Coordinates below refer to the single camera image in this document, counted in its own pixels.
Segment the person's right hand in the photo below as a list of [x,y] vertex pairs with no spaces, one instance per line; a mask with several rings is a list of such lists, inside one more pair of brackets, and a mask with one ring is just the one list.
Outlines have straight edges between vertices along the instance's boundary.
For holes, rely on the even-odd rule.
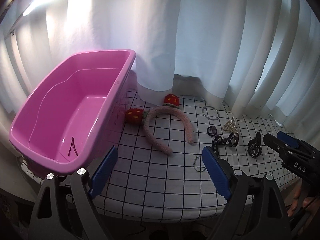
[[303,209],[310,211],[312,216],[314,216],[319,210],[317,198],[308,197],[306,189],[304,189],[302,184],[299,184],[295,188],[291,206],[287,211],[289,217],[293,216],[297,207],[299,207],[299,203]]

